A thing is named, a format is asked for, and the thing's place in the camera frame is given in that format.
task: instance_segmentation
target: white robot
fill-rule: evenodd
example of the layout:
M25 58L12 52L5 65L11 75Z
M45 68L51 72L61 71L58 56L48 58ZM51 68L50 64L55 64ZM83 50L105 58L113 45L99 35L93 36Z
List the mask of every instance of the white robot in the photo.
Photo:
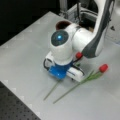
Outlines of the white robot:
M97 57L103 48L115 0L94 1L99 12L93 32L72 23L65 29L57 30L51 37L50 52L45 58L44 67L59 80L67 75L80 82L84 76L82 69L74 66L74 51L93 58Z

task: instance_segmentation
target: red rose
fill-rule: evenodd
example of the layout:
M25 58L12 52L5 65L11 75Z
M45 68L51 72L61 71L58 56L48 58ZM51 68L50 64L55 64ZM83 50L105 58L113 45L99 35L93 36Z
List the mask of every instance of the red rose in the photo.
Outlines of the red rose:
M102 72L102 73L104 73L104 72L107 71L107 69L108 69L108 65L104 64L104 65L100 66L99 71Z
M83 57L82 53L80 53L80 52L76 53L76 58L77 59L81 59L82 57Z

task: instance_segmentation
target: rose bud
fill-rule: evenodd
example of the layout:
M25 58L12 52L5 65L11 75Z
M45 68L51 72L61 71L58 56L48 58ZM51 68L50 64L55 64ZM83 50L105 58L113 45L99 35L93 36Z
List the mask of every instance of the rose bud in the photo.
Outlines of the rose bud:
M107 69L108 69L108 65L104 64L104 65L100 66L99 71L102 72L102 73L104 73L104 72L107 71Z

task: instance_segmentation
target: blue panel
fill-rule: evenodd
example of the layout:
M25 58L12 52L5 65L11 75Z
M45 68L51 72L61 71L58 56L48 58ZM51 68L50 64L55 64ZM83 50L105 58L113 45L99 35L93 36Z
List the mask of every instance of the blue panel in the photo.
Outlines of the blue panel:
M50 74L58 78L59 80L62 80L66 77L68 69L71 67L72 62L69 63L68 65L60 66L55 64L55 66L52 66L49 69Z

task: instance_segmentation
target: table surface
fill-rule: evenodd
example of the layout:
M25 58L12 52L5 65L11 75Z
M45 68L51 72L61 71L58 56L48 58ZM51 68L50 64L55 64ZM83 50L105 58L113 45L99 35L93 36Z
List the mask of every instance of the table surface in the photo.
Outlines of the table surface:
M53 101L73 87L67 78L46 100L56 79L43 68L51 34L63 18L49 12L0 47L0 81L42 120L120 120L120 46L106 40L99 57L83 58L88 74L107 63L109 70L96 81L74 90L56 104Z

